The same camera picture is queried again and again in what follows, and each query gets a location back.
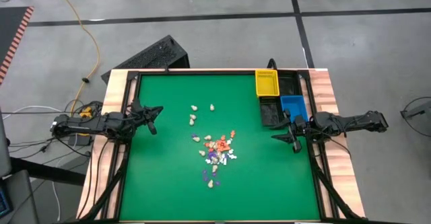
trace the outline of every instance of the wooden table frame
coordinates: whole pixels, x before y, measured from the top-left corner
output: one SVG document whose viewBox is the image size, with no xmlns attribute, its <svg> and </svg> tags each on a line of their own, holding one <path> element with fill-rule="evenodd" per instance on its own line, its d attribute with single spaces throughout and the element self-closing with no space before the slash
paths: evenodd
<svg viewBox="0 0 431 224">
<path fill-rule="evenodd" d="M 196 71 L 208 71 L 212 73 L 216 72 L 247 72 L 254 71 L 256 69 L 170 69 L 173 73 L 193 73 Z M 302 94 L 306 102 L 306 109 L 309 116 L 312 112 L 328 111 L 333 114 L 338 114 L 338 108 L 335 101 L 335 96 L 333 93 L 331 80 L 329 78 L 329 72 L 327 69 L 279 69 L 279 70 L 294 70 L 305 73 L 305 77 L 301 79 Z M 115 69 L 111 71 L 110 80 L 108 87 L 106 89 L 106 95 L 104 99 L 104 105 L 102 113 L 106 112 L 121 112 L 127 108 L 127 106 L 132 101 L 135 95 L 135 88 L 137 80 L 135 78 L 136 73 L 129 72 L 146 72 L 146 73 L 163 73 L 164 69 Z M 310 98 L 308 92 L 311 91 L 313 98 Z M 347 147 L 346 139 L 343 136 L 334 137 L 336 141 Z M 79 208 L 77 212 L 81 212 L 84 216 L 92 207 L 94 202 L 94 197 L 96 200 L 105 190 L 107 183 L 115 174 L 121 161 L 123 160 L 123 153 L 125 152 L 124 145 L 115 145 L 114 143 L 108 143 L 103 153 L 101 153 L 102 147 L 106 142 L 106 138 L 102 136 L 97 136 L 94 141 L 93 151 L 92 151 L 92 164 L 89 165 L 87 171 L 87 178 L 84 184 L 84 188 L 81 194 L 81 201 L 79 203 Z M 358 214 L 359 216 L 364 216 L 364 209 L 362 207 L 362 202 L 360 199 L 358 186 L 356 184 L 355 174 L 353 171 L 353 166 L 348 153 L 345 152 L 340 146 L 335 143 L 328 141 L 326 144 L 326 149 L 323 154 L 320 154 L 319 150 L 322 148 L 313 146 L 316 155 L 320 155 L 318 158 L 318 163 L 324 168 L 323 161 L 327 162 L 327 171 L 329 170 L 331 174 L 331 181 L 334 188 L 337 190 L 339 195 L 344 199 L 344 201 L 350 206 L 350 208 Z M 100 166 L 97 172 L 97 159 L 100 158 Z M 91 176 L 91 188 L 90 187 L 90 168 L 92 171 Z M 96 183 L 96 178 L 98 176 L 98 185 L 94 186 Z M 108 204 L 100 211 L 98 218 L 101 219 L 112 219 L 119 216 L 117 208 L 117 202 L 121 201 L 121 191 L 119 192 L 119 184 L 112 191 Z M 321 203 L 323 207 L 319 208 L 319 212 L 322 217 L 333 217 L 333 213 L 337 214 L 338 211 L 333 211 L 334 205 L 331 204 L 329 195 L 320 183 L 317 184 L 317 189 L 321 192 Z"/>
</svg>

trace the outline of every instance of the green mat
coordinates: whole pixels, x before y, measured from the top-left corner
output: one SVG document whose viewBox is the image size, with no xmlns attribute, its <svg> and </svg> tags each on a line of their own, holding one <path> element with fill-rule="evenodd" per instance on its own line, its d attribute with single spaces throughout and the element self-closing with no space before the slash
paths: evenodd
<svg viewBox="0 0 431 224">
<path fill-rule="evenodd" d="M 319 219 L 304 139 L 303 150 L 293 154 L 291 145 L 270 137 L 285 131 L 262 126 L 254 75 L 143 76 L 139 98 L 164 110 L 155 121 L 157 135 L 142 126 L 133 138 L 120 220 Z M 194 126 L 189 114 L 197 116 Z M 199 155 L 203 138 L 229 138 L 231 130 L 238 158 L 209 175 L 220 182 L 210 189 L 203 170 L 211 166 Z"/>
</svg>

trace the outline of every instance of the black cable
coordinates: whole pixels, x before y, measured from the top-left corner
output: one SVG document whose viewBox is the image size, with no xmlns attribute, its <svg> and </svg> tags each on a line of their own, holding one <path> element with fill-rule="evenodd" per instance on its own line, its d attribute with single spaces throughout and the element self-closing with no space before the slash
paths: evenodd
<svg viewBox="0 0 431 224">
<path fill-rule="evenodd" d="M 71 100 L 71 101 L 69 101 L 69 102 L 66 104 L 66 107 L 65 107 L 64 112 L 66 112 L 67 108 L 69 107 L 69 105 L 70 105 L 72 102 L 79 102 L 79 103 L 81 103 L 82 105 L 84 105 L 84 103 L 83 103 L 81 100 L 78 100 L 78 99 Z"/>
<path fill-rule="evenodd" d="M 88 161 L 88 159 L 86 158 L 86 160 L 85 160 L 83 163 L 80 163 L 80 164 L 78 164 L 78 165 L 75 165 L 75 166 L 73 166 L 73 167 L 69 168 L 68 170 L 72 170 L 72 169 L 74 169 L 74 168 L 76 168 L 76 167 L 82 166 L 82 165 L 86 164 L 86 163 L 87 163 L 87 161 Z"/>
<path fill-rule="evenodd" d="M 84 147 L 86 147 L 86 146 L 80 147 L 79 149 L 76 149 L 76 151 L 79 151 L 79 150 L 83 149 Z M 71 152 L 69 152 L 69 153 L 66 153 L 66 154 L 64 154 L 64 155 L 62 155 L 62 156 L 56 157 L 56 158 L 54 158 L 54 159 L 51 159 L 51 160 L 46 161 L 46 162 L 41 163 L 41 164 L 42 164 L 42 165 L 44 165 L 44 164 L 50 163 L 50 162 L 55 161 L 55 160 L 57 160 L 57 159 L 60 159 L 60 158 L 62 158 L 62 157 L 65 157 L 65 156 L 71 155 L 72 153 L 75 153 L 75 152 L 71 151 Z"/>
<path fill-rule="evenodd" d="M 124 119 L 117 119 L 117 118 L 107 118 L 107 120 L 119 120 L 119 121 L 126 121 L 126 120 L 135 120 L 136 118 L 138 118 L 137 116 L 135 117 L 126 117 Z"/>
<path fill-rule="evenodd" d="M 83 121 L 79 122 L 78 124 L 90 122 L 90 121 L 94 120 L 95 117 L 96 117 L 96 115 L 92 116 L 91 118 L 88 118 L 87 120 L 83 120 Z"/>
<path fill-rule="evenodd" d="M 94 185 L 94 198 L 93 198 L 93 205 L 96 203 L 96 193 L 97 193 L 97 184 L 99 181 L 99 167 L 100 167 L 100 160 L 102 159 L 103 150 L 108 144 L 108 139 L 106 140 L 105 144 L 103 144 L 102 150 L 100 150 L 99 159 L 97 160 L 97 170 L 96 170 L 96 184 Z"/>
<path fill-rule="evenodd" d="M 368 115 L 368 113 L 371 113 L 372 112 L 372 110 L 369 110 L 369 111 L 367 111 L 365 114 L 363 114 L 361 117 L 359 117 L 358 119 L 353 119 L 353 120 L 351 120 L 351 121 L 349 121 L 345 126 L 344 126 L 344 129 L 347 129 L 348 128 L 348 126 L 351 124 L 351 123 L 353 123 L 353 122 L 355 122 L 355 121 L 358 121 L 358 120 L 361 120 L 361 119 L 363 119 L 365 116 L 367 116 Z"/>
<path fill-rule="evenodd" d="M 14 148 L 14 147 L 27 148 L 27 147 L 32 147 L 32 146 L 37 146 L 37 145 L 45 144 L 47 142 L 48 141 L 43 141 L 43 142 L 33 143 L 33 144 L 28 144 L 28 145 L 9 146 L 9 147 L 12 147 L 12 148 Z"/>
<path fill-rule="evenodd" d="M 82 105 L 82 106 L 80 106 L 80 107 L 76 108 L 76 109 L 73 111 L 73 114 L 72 114 L 72 115 L 76 114 L 77 112 L 79 112 L 80 110 L 83 110 L 84 108 L 86 108 L 86 107 L 88 107 L 88 106 L 94 106 L 94 107 L 96 107 L 96 109 L 97 109 L 98 111 L 101 111 L 102 106 L 103 106 L 103 102 L 99 102 L 99 101 L 92 101 L 92 102 L 90 102 L 90 103 L 88 103 L 88 104 L 84 104 L 84 105 Z"/>
<path fill-rule="evenodd" d="M 350 154 L 349 149 L 348 149 L 347 147 L 345 147 L 344 145 L 342 145 L 341 143 L 337 142 L 336 140 L 332 139 L 332 138 L 331 138 L 331 137 L 332 137 L 331 135 L 329 135 L 329 134 L 327 134 L 327 133 L 324 133 L 324 132 L 322 132 L 322 131 L 320 131 L 320 130 L 317 130 L 317 129 L 313 129 L 313 128 L 307 128 L 307 129 L 317 131 L 318 133 L 321 133 L 321 134 L 323 134 L 323 135 L 325 135 L 325 136 L 329 137 L 329 140 L 333 141 L 334 143 L 337 143 L 340 147 L 344 148 L 344 149 L 345 149 L 345 151 L 347 151 L 347 153 L 349 153 L 350 158 L 352 158 L 352 154 Z"/>
<path fill-rule="evenodd" d="M 73 166 L 73 167 L 71 167 L 71 168 L 69 168 L 69 169 L 67 169 L 67 170 L 72 170 L 72 169 L 74 169 L 74 168 L 76 168 L 76 167 L 79 167 L 79 166 L 82 166 L 82 165 L 84 165 L 85 163 L 86 163 L 87 161 L 85 161 L 84 163 L 81 163 L 81 164 L 79 164 L 79 165 L 76 165 L 76 166 Z M 9 221 L 7 222 L 8 224 L 9 223 L 11 223 L 11 221 L 12 221 L 12 219 L 13 219 L 13 217 L 15 216 L 15 214 L 20 210 L 20 208 L 27 202 L 27 200 L 29 199 L 29 198 L 31 198 L 33 195 L 34 195 L 34 193 L 42 186 L 42 184 L 43 183 L 45 183 L 45 181 L 46 180 L 43 180 L 43 181 L 41 181 L 41 183 L 39 184 L 39 185 L 37 185 L 37 187 L 35 187 L 35 189 L 34 190 L 32 190 L 32 192 L 30 193 L 30 195 L 26 198 L 26 199 L 24 199 L 22 202 L 21 202 L 21 204 L 20 205 L 18 205 L 18 207 L 16 207 L 16 208 L 14 208 L 14 213 L 12 214 L 12 216 L 11 216 L 11 218 L 9 219 Z"/>
<path fill-rule="evenodd" d="M 57 138 L 57 137 L 56 137 L 56 139 L 57 139 L 57 140 L 59 140 L 59 141 L 60 141 L 60 143 L 62 143 L 64 146 L 66 146 L 66 147 L 67 147 L 67 148 L 69 148 L 70 150 L 74 151 L 75 153 L 77 153 L 77 154 L 79 154 L 79 155 L 81 155 L 81 156 L 84 156 L 84 157 L 89 157 L 88 155 L 85 155 L 85 154 L 80 153 L 79 151 L 76 151 L 75 149 L 73 149 L 72 147 L 70 147 L 68 144 L 66 144 L 66 143 L 64 143 L 62 140 L 60 140 L 60 138 Z"/>
<path fill-rule="evenodd" d="M 126 112 L 128 112 L 128 113 L 130 113 L 130 114 L 134 114 L 134 115 L 136 115 L 137 117 L 140 117 L 140 116 L 141 116 L 141 115 L 139 115 L 138 113 L 134 113 L 134 112 L 130 111 L 129 109 L 126 109 Z"/>
<path fill-rule="evenodd" d="M 406 111 L 406 110 L 407 110 L 407 107 L 409 107 L 413 102 L 416 102 L 416 101 L 418 101 L 418 100 L 422 100 L 422 99 L 430 99 L 430 98 L 431 98 L 431 96 L 418 97 L 418 98 L 416 98 L 416 99 L 412 100 L 411 102 L 409 102 L 409 103 L 404 107 L 404 110 L 403 110 L 403 111 Z M 422 136 L 425 136 L 425 137 L 431 137 L 431 135 L 428 135 L 428 134 L 425 134 L 425 133 L 421 133 L 419 130 L 416 130 L 412 125 L 410 125 L 410 123 L 409 123 L 409 122 L 408 122 L 408 120 L 404 117 L 404 115 L 402 115 L 402 116 L 403 116 L 403 119 L 404 119 L 405 123 L 407 123 L 407 125 L 409 125 L 409 126 L 410 126 L 410 128 L 412 128 L 415 132 L 417 132 L 417 133 L 419 133 L 419 134 L 421 134 Z"/>
<path fill-rule="evenodd" d="M 71 112 L 2 112 L 1 114 L 60 114 Z"/>
<path fill-rule="evenodd" d="M 334 117 L 333 115 L 330 115 L 329 120 L 334 122 L 341 129 L 341 132 L 338 132 L 339 134 L 344 133 L 344 137 L 347 137 L 345 127 L 343 126 L 343 123 L 341 123 L 341 121 L 338 118 Z"/>
<path fill-rule="evenodd" d="M 36 190 L 38 190 L 41 186 L 42 186 L 42 184 L 43 183 L 45 183 L 45 181 L 46 180 L 43 180 L 43 181 L 41 181 L 41 183 L 37 186 L 37 187 L 35 187 L 35 189 L 34 190 L 32 190 L 32 192 L 30 193 L 30 195 L 28 195 L 28 197 L 27 198 L 25 198 L 22 202 L 21 202 L 21 204 L 20 205 L 18 205 L 18 207 L 17 208 L 14 208 L 13 210 L 14 210 L 14 212 L 13 212 L 13 214 L 12 214 L 12 216 L 11 216 L 11 218 L 9 219 L 9 221 L 7 222 L 7 224 L 10 224 L 11 223 L 11 221 L 13 220 L 13 217 L 15 216 L 15 214 L 19 211 L 19 209 L 27 202 L 27 200 L 29 199 L 29 198 L 31 198 L 32 196 L 33 196 L 33 194 L 35 193 L 35 191 Z"/>
<path fill-rule="evenodd" d="M 88 202 L 88 197 L 90 196 L 90 190 L 92 189 L 92 162 L 93 162 L 93 150 L 90 152 L 90 179 L 88 180 L 88 191 L 87 191 L 87 196 L 86 196 L 86 201 L 84 202 L 84 205 L 82 206 L 81 211 L 78 214 L 78 219 L 81 217 L 82 212 L 84 211 L 84 209 L 86 208 L 87 202 Z"/>
<path fill-rule="evenodd" d="M 25 157 L 17 157 L 18 159 L 26 159 L 26 158 L 29 158 L 29 157 L 33 157 L 33 156 L 35 156 L 36 154 L 38 154 L 38 153 L 40 153 L 42 150 L 39 150 L 39 151 L 37 151 L 37 152 L 35 152 L 35 153 L 33 153 L 33 154 L 30 154 L 29 156 L 25 156 Z"/>
<path fill-rule="evenodd" d="M 27 149 L 27 148 L 32 147 L 32 146 L 33 145 L 28 145 L 27 147 L 20 147 L 19 149 L 16 149 L 16 150 L 13 150 L 13 151 L 9 151 L 9 153 L 16 153 L 18 151 L 21 151 L 22 149 Z"/>
<path fill-rule="evenodd" d="M 44 139 L 44 140 L 39 140 L 39 141 L 25 141 L 25 142 L 21 142 L 21 143 L 11 143 L 11 145 L 21 145 L 21 144 L 23 144 L 22 146 L 26 146 L 28 143 L 41 143 L 41 142 L 47 142 L 47 141 L 52 140 L 52 139 L 55 139 L 55 137 L 51 137 L 51 138 Z"/>
</svg>

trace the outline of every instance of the black metal stand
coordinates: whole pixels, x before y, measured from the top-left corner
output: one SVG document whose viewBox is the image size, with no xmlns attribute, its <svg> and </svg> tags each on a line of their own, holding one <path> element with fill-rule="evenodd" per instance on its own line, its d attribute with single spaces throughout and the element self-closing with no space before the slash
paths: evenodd
<svg viewBox="0 0 431 224">
<path fill-rule="evenodd" d="M 365 219 L 355 214 L 351 210 L 351 208 L 344 202 L 342 197 L 332 186 L 332 183 L 330 183 L 328 177 L 323 173 L 323 170 L 317 164 L 316 159 L 311 160 L 311 167 L 312 167 L 312 170 L 317 175 L 317 177 L 319 177 L 319 180 L 327 189 L 329 196 L 334 200 L 335 204 L 339 207 L 339 209 L 347 219 Z"/>
<path fill-rule="evenodd" d="M 304 80 L 305 80 L 307 93 L 308 93 L 308 100 L 310 100 L 310 108 L 311 108 L 312 116 L 315 117 L 317 114 L 317 107 L 316 107 L 316 103 L 314 101 L 314 93 L 312 91 L 310 72 L 300 71 L 299 73 L 301 74 L 302 78 L 304 78 Z M 307 140 L 307 142 L 311 141 L 311 138 L 306 137 L 306 140 Z M 312 142 L 311 142 L 310 146 L 311 147 L 309 147 L 309 151 L 311 152 L 311 155 L 312 155 L 312 157 L 310 157 L 310 162 L 313 163 L 313 161 L 316 161 L 316 159 L 314 158 L 314 149 L 312 147 Z M 319 151 L 320 151 L 321 163 L 322 163 L 323 169 L 325 171 L 325 172 L 323 172 L 323 174 L 324 175 L 327 174 L 328 176 L 331 176 L 331 172 L 329 171 L 329 163 L 328 163 L 328 159 L 326 156 L 326 150 L 325 150 L 325 144 L 324 143 L 319 144 Z M 320 178 L 319 175 L 315 172 L 315 168 L 314 168 L 313 164 L 311 164 L 311 170 L 312 170 L 315 178 Z M 332 186 L 332 179 L 329 178 L 328 181 L 329 181 L 329 184 Z M 321 185 L 319 184 L 319 182 L 317 182 L 317 186 L 319 187 L 319 191 L 321 192 L 321 189 L 320 189 Z M 325 215 L 325 207 L 323 206 L 323 200 L 321 200 L 321 201 L 322 201 L 322 203 L 321 203 L 322 204 L 321 218 L 322 218 L 322 217 L 326 217 L 326 215 Z M 335 218 L 338 218 L 339 213 L 338 213 L 337 204 L 335 203 L 335 200 L 333 199 L 333 197 L 331 195 L 329 195 L 329 204 L 331 205 L 332 216 Z"/>
<path fill-rule="evenodd" d="M 277 64 L 275 63 L 274 59 L 269 59 L 267 69 L 274 69 L 277 70 Z"/>
<path fill-rule="evenodd" d="M 49 167 L 39 163 L 33 163 L 23 159 L 11 157 L 12 170 L 10 174 L 14 174 L 21 170 L 27 170 L 30 177 L 40 178 L 43 180 L 51 180 L 58 183 L 73 184 L 83 186 L 86 175 L 63 170 L 57 167 Z"/>
<path fill-rule="evenodd" d="M 420 106 L 416 106 L 411 110 L 401 111 L 401 115 L 404 119 L 412 119 L 413 116 L 417 116 L 418 114 L 426 114 L 426 116 L 431 120 L 431 101 L 423 103 Z"/>
<path fill-rule="evenodd" d="M 367 219 L 339 219 L 339 218 L 322 218 L 321 223 L 332 224 L 403 224 L 386 221 L 370 221 Z"/>
</svg>

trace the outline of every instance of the concrete floor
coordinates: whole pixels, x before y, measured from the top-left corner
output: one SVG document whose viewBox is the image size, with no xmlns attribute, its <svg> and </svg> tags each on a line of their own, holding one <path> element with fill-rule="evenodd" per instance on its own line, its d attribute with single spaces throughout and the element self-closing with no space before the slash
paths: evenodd
<svg viewBox="0 0 431 224">
<path fill-rule="evenodd" d="M 82 19 L 115 19 L 215 13 L 292 12 L 291 0 L 70 0 Z M 298 0 L 301 11 L 409 9 L 431 0 Z M 63 0 L 11 0 L 0 7 L 35 6 L 32 22 L 74 20 Z M 431 96 L 431 13 L 304 17 L 315 67 L 328 68 L 340 113 L 381 111 L 384 134 L 348 136 L 368 218 L 428 223 L 431 219 L 431 142 L 407 127 L 399 111 L 412 99 Z M 107 24 L 87 27 L 97 39 L 102 66 L 81 99 L 103 100 L 100 74 L 167 34 L 188 52 L 191 66 L 306 67 L 295 19 L 267 18 Z M 0 105 L 63 109 L 96 60 L 79 26 L 29 27 L 0 89 Z M 53 116 L 14 116 L 5 122 L 12 142 L 49 137 Z M 421 118 L 412 123 L 418 126 Z M 431 130 L 418 126 L 425 133 Z M 24 149 L 15 156 L 29 155 Z M 67 152 L 53 145 L 30 160 L 42 163 Z M 77 205 L 65 203 L 70 209 Z M 55 208 L 44 215 L 56 217 Z"/>
</svg>

